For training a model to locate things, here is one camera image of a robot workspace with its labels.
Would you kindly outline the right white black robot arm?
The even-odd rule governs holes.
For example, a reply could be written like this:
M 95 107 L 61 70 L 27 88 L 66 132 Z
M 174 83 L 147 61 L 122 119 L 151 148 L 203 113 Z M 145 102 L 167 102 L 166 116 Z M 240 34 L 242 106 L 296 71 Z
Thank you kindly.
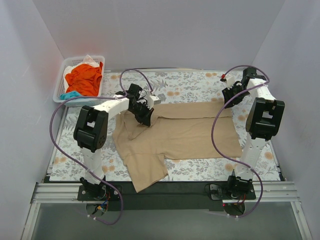
M 254 193 L 253 169 L 267 142 L 277 135 L 285 109 L 285 103 L 270 93 L 267 86 L 269 78 L 264 73 L 258 74 L 258 71 L 248 66 L 243 70 L 240 81 L 226 74 L 220 79 L 226 83 L 226 88 L 222 90 L 226 109 L 238 105 L 246 96 L 251 96 L 253 100 L 245 124 L 247 137 L 239 159 L 242 163 L 237 165 L 227 180 L 227 191 L 233 198 L 244 198 Z

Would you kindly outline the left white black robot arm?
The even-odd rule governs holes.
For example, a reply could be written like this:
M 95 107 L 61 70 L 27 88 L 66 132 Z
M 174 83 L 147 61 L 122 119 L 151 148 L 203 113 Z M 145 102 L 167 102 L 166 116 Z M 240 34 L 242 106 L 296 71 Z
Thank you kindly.
M 131 84 L 126 91 L 118 91 L 113 99 L 95 106 L 83 106 L 74 129 L 73 138 L 83 155 L 86 173 L 80 178 L 84 191 L 95 200 L 105 197 L 110 187 L 101 182 L 105 179 L 102 169 L 101 148 L 107 139 L 108 122 L 123 111 L 129 111 L 135 120 L 149 127 L 154 105 L 161 100 L 152 93 L 142 96 L 143 89 Z

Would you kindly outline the beige t shirt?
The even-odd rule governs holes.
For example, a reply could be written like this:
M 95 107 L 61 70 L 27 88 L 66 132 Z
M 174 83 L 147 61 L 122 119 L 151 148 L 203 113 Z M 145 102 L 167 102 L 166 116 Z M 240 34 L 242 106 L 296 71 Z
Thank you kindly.
M 223 105 L 222 101 L 158 104 L 150 127 L 138 123 L 129 111 L 117 115 L 112 137 L 135 191 L 168 174 L 165 159 L 212 159 L 220 157 L 219 152 L 239 158 L 242 148 L 232 111 Z

